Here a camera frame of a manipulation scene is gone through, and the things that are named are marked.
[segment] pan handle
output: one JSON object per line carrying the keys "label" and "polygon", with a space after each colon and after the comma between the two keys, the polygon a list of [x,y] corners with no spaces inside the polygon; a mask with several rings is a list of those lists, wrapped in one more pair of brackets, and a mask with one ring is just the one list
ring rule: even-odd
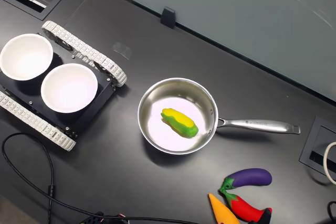
{"label": "pan handle", "polygon": [[218,120],[222,121],[223,124],[219,125],[220,127],[237,127],[244,128],[256,131],[265,131],[272,133],[287,133],[287,134],[300,134],[301,129],[299,126],[292,125],[289,123],[283,123],[278,121],[271,120],[226,120],[222,118],[218,118]]}

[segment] desk power outlet box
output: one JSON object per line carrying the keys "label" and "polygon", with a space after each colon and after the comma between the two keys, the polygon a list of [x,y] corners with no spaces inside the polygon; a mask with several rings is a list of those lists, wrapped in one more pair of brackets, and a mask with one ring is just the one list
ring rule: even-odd
{"label": "desk power outlet box", "polygon": [[[323,156],[327,146],[333,142],[336,142],[336,125],[316,117],[303,148],[300,162],[325,174]],[[336,180],[336,147],[329,151],[327,166],[330,176]]]}

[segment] power cord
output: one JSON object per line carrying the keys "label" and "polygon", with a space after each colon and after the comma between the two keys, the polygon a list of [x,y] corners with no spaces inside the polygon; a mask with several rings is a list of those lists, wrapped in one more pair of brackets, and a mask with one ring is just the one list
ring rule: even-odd
{"label": "power cord", "polygon": [[324,157],[323,157],[323,169],[324,169],[324,172],[325,172],[328,180],[330,180],[330,182],[333,183],[334,185],[336,185],[336,181],[333,180],[332,177],[329,174],[328,167],[327,167],[327,159],[328,159],[328,154],[329,154],[330,148],[333,147],[333,146],[335,146],[335,145],[336,145],[336,142],[333,142],[333,143],[329,144],[328,147],[325,149]]}
{"label": "power cord", "polygon": [[[47,157],[50,163],[50,169],[51,169],[51,185],[49,186],[49,194],[46,194],[44,191],[42,191],[40,188],[38,188],[37,186],[35,186],[32,182],[30,182],[23,174],[21,174],[18,169],[11,163],[11,161],[9,160],[6,151],[5,151],[5,144],[6,142],[11,139],[14,136],[18,136],[18,135],[25,135],[25,136],[29,136],[30,138],[32,138],[33,140],[35,140],[37,143],[39,143]],[[50,216],[51,216],[51,202],[55,202],[63,207],[66,207],[68,209],[71,209],[73,211],[76,212],[80,212],[84,215],[88,215],[88,216],[92,216],[92,217],[97,217],[97,218],[103,218],[103,219],[110,219],[110,220],[147,220],[147,221],[160,221],[160,222],[167,222],[167,223],[179,223],[179,224],[197,224],[195,222],[190,222],[190,221],[183,221],[183,220],[171,220],[171,219],[161,219],[161,218],[147,218],[147,217],[115,217],[115,216],[100,216],[100,215],[95,215],[91,212],[87,212],[85,210],[70,206],[68,204],[65,204],[59,200],[56,200],[54,198],[54,190],[55,190],[55,185],[54,185],[54,168],[53,168],[53,163],[51,161],[50,155],[47,151],[47,149],[45,148],[44,144],[34,135],[29,134],[29,133],[14,133],[8,137],[6,137],[4,139],[4,141],[2,142],[2,154],[4,155],[5,160],[8,162],[9,166],[16,172],[17,175],[19,175],[28,185],[30,185],[33,189],[37,190],[40,194],[42,194],[43,196],[45,196],[46,198],[49,199],[49,209],[48,209],[48,223],[50,224]]]}
{"label": "power cord", "polygon": [[328,211],[328,215],[332,221],[332,224],[336,224],[336,220],[334,218],[334,216],[332,215],[332,212],[331,212],[331,206],[332,204],[336,204],[336,201],[331,201],[328,203],[328,206],[327,206],[327,211]]}

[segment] wire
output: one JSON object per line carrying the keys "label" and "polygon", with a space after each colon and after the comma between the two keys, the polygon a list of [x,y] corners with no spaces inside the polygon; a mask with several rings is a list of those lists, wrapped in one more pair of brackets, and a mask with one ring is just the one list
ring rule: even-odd
{"label": "wire", "polygon": [[330,148],[335,146],[335,145],[336,145],[336,142],[333,142],[333,143],[329,144],[328,147],[325,149],[324,157],[323,157],[324,172],[325,172],[327,178],[330,180],[330,182],[333,183],[334,185],[336,185],[336,181],[333,180],[332,177],[329,174],[328,167],[327,167],[327,159],[328,159],[328,153],[329,153]]}
{"label": "wire", "polygon": [[336,220],[334,218],[334,216],[332,215],[332,212],[331,212],[331,206],[332,204],[336,204],[336,201],[331,201],[328,203],[328,206],[327,206],[327,211],[328,211],[328,215],[332,221],[332,224],[336,224]]}
{"label": "wire", "polygon": [[29,136],[31,137],[33,140],[37,141],[42,147],[43,149],[45,150],[46,154],[47,154],[47,157],[49,159],[49,162],[50,162],[50,169],[51,169],[51,173],[52,173],[52,176],[51,176],[51,179],[52,179],[52,185],[54,184],[54,176],[53,176],[53,173],[54,173],[54,168],[53,168],[53,164],[51,162],[51,158],[49,156],[49,153],[47,151],[47,149],[45,148],[44,144],[34,135],[32,134],[29,134],[29,133],[14,133],[8,137],[6,137],[4,139],[4,141],[2,142],[2,154],[5,158],[5,160],[8,162],[9,166],[16,172],[17,175],[19,175],[28,185],[30,185],[33,189],[37,190],[40,194],[42,194],[43,196],[45,196],[46,198],[48,198],[51,201],[63,206],[63,207],[66,207],[68,209],[71,209],[73,211],[76,211],[76,212],[79,212],[81,214],[84,214],[84,215],[88,215],[88,216],[92,216],[92,217],[97,217],[97,218],[104,218],[104,219],[110,219],[110,220],[147,220],[147,221],[160,221],[160,222],[167,222],[167,223],[179,223],[179,224],[197,224],[195,222],[190,222],[190,221],[183,221],[183,220],[171,220],[171,219],[161,219],[161,218],[147,218],[147,217],[115,217],[115,216],[101,216],[101,215],[95,215],[91,212],[87,212],[85,210],[82,210],[82,209],[79,209],[79,208],[76,208],[76,207],[73,207],[73,206],[70,206],[68,204],[65,204],[59,200],[56,200],[55,198],[49,196],[48,194],[46,194],[44,191],[42,191],[40,188],[38,188],[37,186],[35,186],[32,182],[30,182],[30,180],[28,180],[23,174],[21,174],[18,169],[11,163],[11,161],[9,160],[7,154],[6,154],[6,151],[5,151],[5,144],[6,142],[14,137],[14,136],[18,136],[18,135],[26,135],[26,136]]}

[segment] toy carrot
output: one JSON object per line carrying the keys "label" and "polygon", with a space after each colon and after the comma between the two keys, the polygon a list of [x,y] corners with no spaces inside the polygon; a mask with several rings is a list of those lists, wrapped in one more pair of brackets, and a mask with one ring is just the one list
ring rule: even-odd
{"label": "toy carrot", "polygon": [[238,219],[230,209],[224,206],[224,204],[212,194],[209,194],[209,198],[218,224],[239,224]]}

